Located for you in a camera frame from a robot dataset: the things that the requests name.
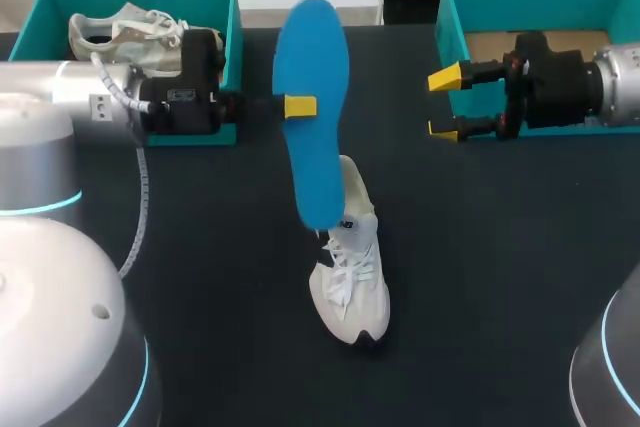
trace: teal box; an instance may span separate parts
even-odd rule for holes
[[[436,41],[443,67],[470,60],[465,34],[527,30],[602,30],[613,44],[640,42],[640,0],[440,0]],[[494,115],[506,105],[504,81],[449,96],[454,115]],[[640,126],[607,129],[587,123],[529,130],[523,125],[521,131],[523,136],[603,133],[640,133]]]
[[[145,10],[161,10],[189,25],[211,27],[227,36],[227,59],[221,90],[239,91],[242,82],[242,23],[238,0],[36,0],[9,60],[62,60],[67,56],[69,18],[110,17],[126,2]],[[236,142],[236,127],[223,125],[212,136],[154,136],[149,145],[229,145]]]

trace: black table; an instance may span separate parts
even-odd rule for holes
[[[276,35],[245,31],[249,94],[270,91]],[[424,91],[433,28],[347,38],[340,146],[380,218],[387,342],[362,352],[325,334],[277,125],[243,126],[233,148],[149,150],[148,237],[125,286],[163,377],[163,426],[574,426],[573,350],[640,253],[640,138],[427,138],[449,108]],[[135,155],[79,162],[86,232],[120,264]]]

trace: shoe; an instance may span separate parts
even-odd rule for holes
[[[104,63],[129,63],[153,77],[180,73],[180,44],[189,27],[159,10],[146,11],[131,3],[106,19],[73,14],[69,19],[69,44],[77,60],[89,61],[98,52]],[[216,47],[224,52],[224,36],[217,30]]]
[[[389,325],[389,290],[382,275],[378,218],[356,164],[340,156],[344,217],[318,232],[316,267],[309,278],[313,303],[327,328],[347,344],[377,343]]]

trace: blue insole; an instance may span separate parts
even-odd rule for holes
[[[349,84],[349,51],[335,9],[305,0],[289,14],[273,60],[273,93],[314,96],[318,115],[282,123],[298,213],[310,229],[335,227],[344,212],[338,121]]]

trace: glowing blue ring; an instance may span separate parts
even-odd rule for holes
[[[133,401],[133,404],[131,404],[131,407],[129,408],[127,415],[124,416],[124,419],[122,419],[122,422],[118,424],[118,427],[125,427],[125,425],[127,425],[129,420],[131,420],[131,417],[133,416],[134,412],[138,408],[138,404],[140,403],[140,399],[142,398],[144,389],[147,386],[148,377],[149,377],[149,344],[147,342],[147,339],[145,338],[144,339],[144,374],[142,375],[142,382],[140,383],[140,389],[138,390],[138,395],[136,395],[136,398]]]
[[[633,401],[633,399],[631,398],[627,390],[622,385],[622,382],[620,382],[620,379],[618,378],[616,371],[613,370],[613,364],[611,363],[611,358],[609,357],[609,349],[607,349],[607,338],[605,335],[606,326],[607,326],[607,316],[609,315],[609,307],[611,307],[611,304],[613,303],[613,299],[616,298],[616,295],[618,295],[618,292],[616,292],[614,296],[611,297],[611,300],[609,301],[609,304],[607,305],[607,308],[604,311],[604,316],[602,317],[602,331],[601,331],[602,352],[604,353],[604,361],[607,363],[607,368],[609,369],[609,373],[611,374],[613,383],[616,384],[616,387],[618,387],[620,394],[622,395],[624,400],[627,401],[627,404],[629,404],[629,407],[631,407],[633,411],[638,415],[638,417],[640,417],[640,407],[638,407],[638,405]]]
[[[82,198],[82,191],[67,200],[56,202],[55,204],[45,205],[43,207],[32,207],[30,209],[17,209],[17,210],[0,210],[0,217],[17,217],[20,215],[37,215],[51,212],[53,210],[62,209],[68,207],[71,204],[75,204]]]

